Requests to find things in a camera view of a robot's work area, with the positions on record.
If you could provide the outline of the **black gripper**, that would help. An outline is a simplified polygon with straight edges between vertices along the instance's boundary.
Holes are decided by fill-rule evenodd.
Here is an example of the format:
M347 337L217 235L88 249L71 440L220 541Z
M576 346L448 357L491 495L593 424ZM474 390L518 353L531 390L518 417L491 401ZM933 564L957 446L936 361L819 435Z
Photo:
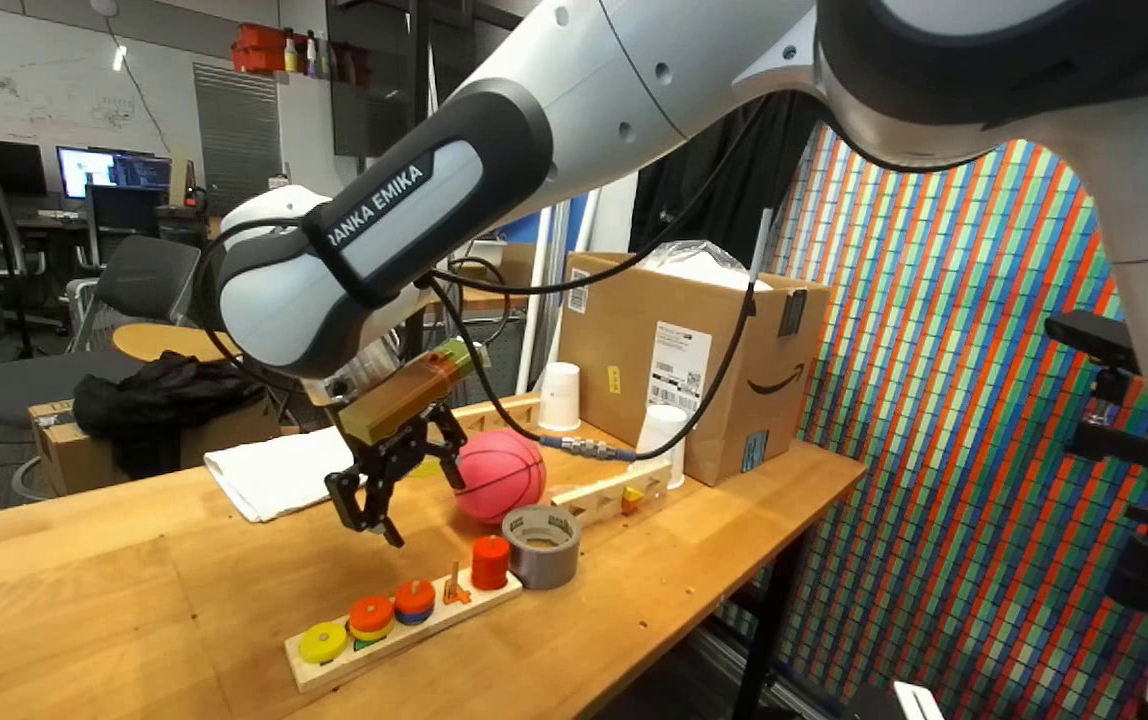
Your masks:
M380 533L392 550L403 550L403 533L388 517L392 489L427 457L442 459L444 481L459 492L459 454L468 446L468 431L458 424L454 409L435 409L433 419L421 417L403 424L386 446L359 446L341 431L346 448L354 454L347 470L338 470L323 477L330 499L346 530L354 533Z

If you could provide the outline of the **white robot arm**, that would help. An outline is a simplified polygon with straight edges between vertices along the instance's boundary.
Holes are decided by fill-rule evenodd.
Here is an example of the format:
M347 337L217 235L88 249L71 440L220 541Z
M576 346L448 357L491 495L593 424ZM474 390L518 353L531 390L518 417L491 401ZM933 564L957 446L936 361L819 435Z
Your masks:
M782 93L898 174L1058 153L1095 199L1148 390L1148 0L540 0L347 189L242 203L210 310L262 364L323 379L466 242Z

